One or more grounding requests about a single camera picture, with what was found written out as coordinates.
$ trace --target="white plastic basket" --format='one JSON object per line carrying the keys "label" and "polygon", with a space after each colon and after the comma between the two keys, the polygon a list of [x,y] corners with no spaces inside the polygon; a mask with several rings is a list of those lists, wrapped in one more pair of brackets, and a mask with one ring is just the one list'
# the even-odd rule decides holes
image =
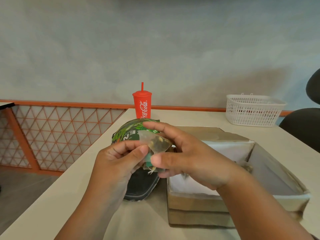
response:
{"label": "white plastic basket", "polygon": [[227,95],[226,118],[234,125],[274,126],[286,103],[260,95]]}

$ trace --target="white coca-cola text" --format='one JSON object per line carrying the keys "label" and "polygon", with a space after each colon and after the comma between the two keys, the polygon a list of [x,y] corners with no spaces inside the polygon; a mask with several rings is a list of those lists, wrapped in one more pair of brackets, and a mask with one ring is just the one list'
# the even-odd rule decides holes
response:
{"label": "white coca-cola text", "polygon": [[142,116],[141,118],[146,118],[148,116],[148,102],[142,102],[140,101],[140,109],[142,111]]}

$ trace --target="chair headrest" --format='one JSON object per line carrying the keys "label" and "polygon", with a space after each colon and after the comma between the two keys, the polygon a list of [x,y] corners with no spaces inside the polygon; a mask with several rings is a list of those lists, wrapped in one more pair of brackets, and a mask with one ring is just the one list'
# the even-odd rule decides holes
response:
{"label": "chair headrest", "polygon": [[306,94],[317,104],[320,104],[320,69],[317,70],[306,84]]}

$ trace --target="open box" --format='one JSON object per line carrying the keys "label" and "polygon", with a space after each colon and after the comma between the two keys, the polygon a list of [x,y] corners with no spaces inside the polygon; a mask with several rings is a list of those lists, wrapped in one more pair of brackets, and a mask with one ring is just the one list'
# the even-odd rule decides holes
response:
{"label": "open box", "polygon": [[[289,170],[258,143],[213,127],[179,127],[204,141],[232,161],[247,161],[252,175],[297,220],[302,219],[311,197],[309,191]],[[234,227],[222,198],[215,190],[191,177],[176,175],[167,179],[168,220],[170,225]]]}

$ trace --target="right arm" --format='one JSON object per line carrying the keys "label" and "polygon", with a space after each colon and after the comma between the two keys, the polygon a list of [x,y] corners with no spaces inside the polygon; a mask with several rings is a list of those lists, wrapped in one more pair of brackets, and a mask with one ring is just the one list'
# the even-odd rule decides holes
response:
{"label": "right arm", "polygon": [[241,239],[313,239],[252,175],[236,163],[172,125],[160,122],[144,122],[143,125],[163,132],[178,149],[178,153],[159,153],[151,157],[154,166],[167,169],[159,173],[159,177],[188,173],[200,184],[217,190]]}

